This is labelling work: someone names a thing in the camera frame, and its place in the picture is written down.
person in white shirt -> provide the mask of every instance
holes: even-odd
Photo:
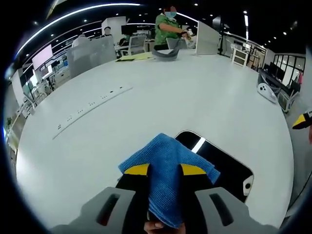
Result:
[[[86,36],[84,34],[81,34],[81,35],[79,35],[78,38],[73,40],[72,48],[74,48],[74,47],[76,47],[78,45],[84,44],[84,43],[86,43],[88,41],[90,41],[90,40],[88,38],[86,38]]]

black ceiling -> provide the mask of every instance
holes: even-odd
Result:
[[[91,9],[88,11],[80,12],[78,14],[72,15],[60,22],[47,28],[36,38],[34,38],[19,54],[19,64],[23,64],[27,61],[32,54],[34,54],[38,49],[43,47],[45,44],[49,43],[50,40],[55,39],[59,35],[79,27],[65,35],[52,41],[52,46],[70,38],[74,35],[78,35],[81,32],[92,30],[95,28],[100,28],[101,23],[93,23],[95,21],[104,21],[107,17],[113,17],[117,13],[119,16],[126,16],[130,18],[129,22],[149,22],[154,23],[156,16],[160,13],[159,8],[165,6],[168,1],[158,0],[152,3],[148,0],[124,0],[124,1],[98,1],[98,0],[67,0],[60,5],[57,5],[52,14],[46,19],[49,7],[52,2],[46,3],[36,3],[36,8],[28,10],[27,17],[20,23],[20,28],[18,32],[14,32],[14,42],[15,42],[15,52],[20,48],[24,42],[30,38],[37,30],[52,22],[53,20],[66,15],[75,10],[114,2],[127,2],[127,3],[140,3],[142,6],[111,6],[111,7],[101,7],[96,9]],[[279,4],[270,4],[265,2],[253,3],[235,3],[228,4],[224,1],[217,1],[212,3],[207,0],[185,0],[182,1],[171,1],[172,5],[175,5],[177,11],[190,16],[196,20],[201,20],[207,24],[212,23],[212,19],[221,15],[225,23],[230,27],[229,32],[233,34],[245,37],[246,28],[244,22],[243,11],[246,10],[249,16],[249,39],[253,40],[260,45],[267,44],[267,48],[272,49],[274,52],[289,52],[289,53],[304,53],[305,44],[298,34],[297,29],[291,30],[290,27],[294,21],[298,20],[300,17],[300,7],[299,4],[295,2]],[[180,24],[188,23],[189,25],[195,25],[195,22],[182,16],[176,17]],[[87,33],[86,36],[100,32],[92,31]],[[53,51],[61,49],[62,44],[55,47]]]

blue cloth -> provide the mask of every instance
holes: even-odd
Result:
[[[177,200],[179,164],[200,167],[213,184],[220,175],[210,162],[163,133],[120,164],[119,169],[124,173],[133,166],[145,163],[151,165],[149,211],[172,228],[178,228],[182,223],[181,205]]]

power outlet strip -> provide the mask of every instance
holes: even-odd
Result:
[[[56,132],[54,133],[52,139],[55,139],[61,132],[63,132],[66,128],[83,117],[85,114],[131,89],[132,87],[120,86],[118,89],[111,90],[109,93],[101,95],[99,98],[97,98],[97,100],[89,102],[87,106],[81,109],[79,108],[75,113],[72,113],[65,121],[57,126]]]

white round table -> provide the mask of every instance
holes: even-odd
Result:
[[[163,132],[192,130],[249,167],[250,216],[279,227],[293,186],[293,149],[278,105],[256,91],[258,73],[219,55],[180,51],[173,62],[109,62],[56,89],[25,124],[17,179],[47,228],[68,224],[121,176],[117,166]],[[70,114],[112,87],[133,89],[52,139]]]

